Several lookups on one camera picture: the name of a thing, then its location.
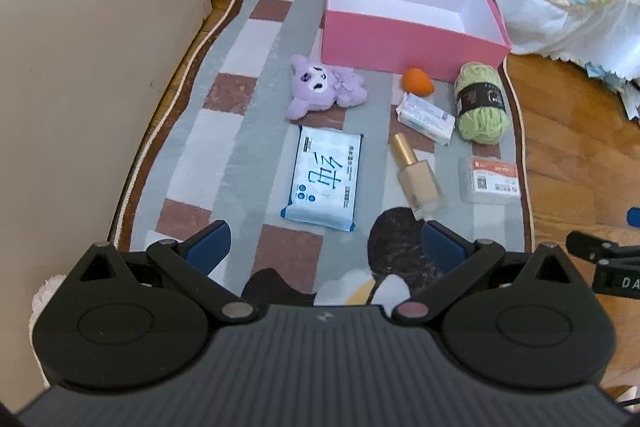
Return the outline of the clear box orange label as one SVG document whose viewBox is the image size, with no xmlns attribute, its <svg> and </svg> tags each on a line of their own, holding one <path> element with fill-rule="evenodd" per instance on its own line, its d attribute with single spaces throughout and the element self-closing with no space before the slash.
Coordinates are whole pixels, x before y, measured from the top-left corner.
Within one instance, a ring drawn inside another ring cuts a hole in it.
<svg viewBox="0 0 640 427">
<path fill-rule="evenodd" d="M 459 161 L 459 182 L 463 202 L 505 206 L 521 198 L 518 167 L 512 162 L 463 157 Z"/>
</svg>

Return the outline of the gold cap perfume bottle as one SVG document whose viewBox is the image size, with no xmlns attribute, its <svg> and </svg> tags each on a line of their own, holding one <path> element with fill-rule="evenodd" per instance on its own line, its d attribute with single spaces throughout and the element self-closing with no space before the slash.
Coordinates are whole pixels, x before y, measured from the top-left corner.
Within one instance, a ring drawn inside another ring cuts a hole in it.
<svg viewBox="0 0 640 427">
<path fill-rule="evenodd" d="M 403 133 L 390 137 L 397 180 L 416 220 L 430 220 L 446 205 L 446 198 L 427 160 L 420 160 Z"/>
</svg>

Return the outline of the green yarn ball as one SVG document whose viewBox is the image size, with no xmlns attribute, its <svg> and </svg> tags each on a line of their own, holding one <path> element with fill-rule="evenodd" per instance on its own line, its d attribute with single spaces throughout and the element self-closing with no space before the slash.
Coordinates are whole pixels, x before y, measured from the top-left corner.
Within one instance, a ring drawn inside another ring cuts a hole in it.
<svg viewBox="0 0 640 427">
<path fill-rule="evenodd" d="M 454 80 L 454 96 L 462 138 L 497 145 L 510 127 L 498 70 L 479 62 L 464 64 Z"/>
</svg>

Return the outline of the white soap packet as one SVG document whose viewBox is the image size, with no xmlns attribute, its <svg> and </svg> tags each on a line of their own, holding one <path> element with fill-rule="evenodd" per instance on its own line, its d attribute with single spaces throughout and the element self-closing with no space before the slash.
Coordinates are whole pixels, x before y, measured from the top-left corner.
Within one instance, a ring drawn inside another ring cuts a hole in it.
<svg viewBox="0 0 640 427">
<path fill-rule="evenodd" d="M 405 93 L 396 108 L 399 124 L 418 132 L 439 145 L 450 143 L 456 118 L 424 98 Z"/>
</svg>

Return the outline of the blue wet wipes pack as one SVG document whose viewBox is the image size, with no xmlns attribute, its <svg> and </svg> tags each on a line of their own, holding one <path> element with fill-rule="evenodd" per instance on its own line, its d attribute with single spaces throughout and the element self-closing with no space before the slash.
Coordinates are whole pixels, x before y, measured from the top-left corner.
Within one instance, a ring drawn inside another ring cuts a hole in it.
<svg viewBox="0 0 640 427">
<path fill-rule="evenodd" d="M 299 126 L 286 220 L 352 232 L 362 134 Z"/>
</svg>

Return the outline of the orange makeup sponge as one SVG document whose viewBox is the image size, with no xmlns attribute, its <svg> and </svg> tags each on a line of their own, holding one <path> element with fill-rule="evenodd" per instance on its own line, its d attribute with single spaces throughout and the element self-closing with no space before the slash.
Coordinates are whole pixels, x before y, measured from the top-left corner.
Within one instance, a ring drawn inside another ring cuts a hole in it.
<svg viewBox="0 0 640 427">
<path fill-rule="evenodd" d="M 417 67 L 406 69 L 401 75 L 400 84 L 402 90 L 416 96 L 430 96 L 435 91 L 431 77 Z"/>
</svg>

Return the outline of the purple plush toy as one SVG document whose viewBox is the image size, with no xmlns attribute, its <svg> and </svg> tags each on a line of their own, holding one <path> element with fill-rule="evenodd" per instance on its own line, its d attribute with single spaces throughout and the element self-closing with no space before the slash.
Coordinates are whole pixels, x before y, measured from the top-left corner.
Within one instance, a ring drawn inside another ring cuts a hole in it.
<svg viewBox="0 0 640 427">
<path fill-rule="evenodd" d="M 343 108 L 367 101 L 364 79 L 353 69 L 311 62 L 303 55 L 291 58 L 293 77 L 292 101 L 286 118 L 296 121 L 309 112 L 323 112 L 334 105 Z"/>
</svg>

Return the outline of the pink cardboard box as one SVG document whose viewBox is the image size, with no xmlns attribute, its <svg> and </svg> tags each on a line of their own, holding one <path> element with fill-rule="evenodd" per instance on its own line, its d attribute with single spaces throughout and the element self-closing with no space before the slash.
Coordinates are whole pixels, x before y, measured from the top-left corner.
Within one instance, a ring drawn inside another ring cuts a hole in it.
<svg viewBox="0 0 640 427">
<path fill-rule="evenodd" d="M 471 62 L 499 67 L 511 51 L 494 0 L 326 0 L 321 61 L 453 82 Z"/>
</svg>

